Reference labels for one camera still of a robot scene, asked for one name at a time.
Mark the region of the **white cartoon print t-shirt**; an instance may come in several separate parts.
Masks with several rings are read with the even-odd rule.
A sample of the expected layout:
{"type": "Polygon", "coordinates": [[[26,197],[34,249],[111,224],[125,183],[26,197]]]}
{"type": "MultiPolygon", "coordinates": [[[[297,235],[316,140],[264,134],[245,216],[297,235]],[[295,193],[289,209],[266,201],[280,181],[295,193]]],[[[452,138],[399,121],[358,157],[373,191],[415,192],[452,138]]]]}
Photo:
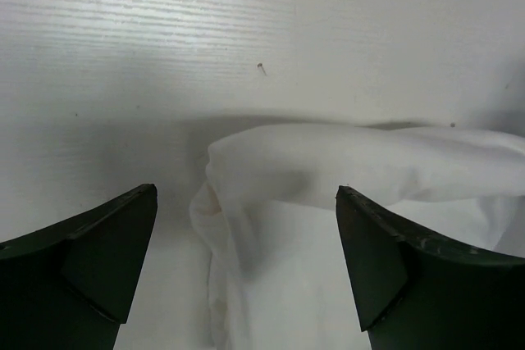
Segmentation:
{"type": "Polygon", "coordinates": [[[349,186],[478,248],[524,251],[524,140],[487,130],[267,125],[211,144],[189,216],[218,349],[367,349],[336,221],[349,186]]]}

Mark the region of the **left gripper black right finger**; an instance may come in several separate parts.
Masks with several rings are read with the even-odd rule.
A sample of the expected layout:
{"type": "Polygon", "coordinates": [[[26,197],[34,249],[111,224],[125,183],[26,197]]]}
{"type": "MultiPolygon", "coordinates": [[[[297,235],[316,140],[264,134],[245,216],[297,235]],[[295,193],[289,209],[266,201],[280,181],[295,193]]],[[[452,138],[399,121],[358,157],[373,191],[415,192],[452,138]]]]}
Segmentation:
{"type": "Polygon", "coordinates": [[[524,260],[459,242],[342,186],[336,219],[374,349],[521,349],[524,260]]]}

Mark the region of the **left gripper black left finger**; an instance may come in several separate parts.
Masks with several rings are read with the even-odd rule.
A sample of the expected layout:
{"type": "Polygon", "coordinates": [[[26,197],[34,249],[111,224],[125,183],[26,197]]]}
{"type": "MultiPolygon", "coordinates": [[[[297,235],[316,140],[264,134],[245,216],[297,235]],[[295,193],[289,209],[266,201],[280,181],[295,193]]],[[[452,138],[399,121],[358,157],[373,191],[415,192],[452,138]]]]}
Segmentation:
{"type": "Polygon", "coordinates": [[[112,349],[130,314],[158,209],[142,184],[1,244],[3,349],[112,349]]]}

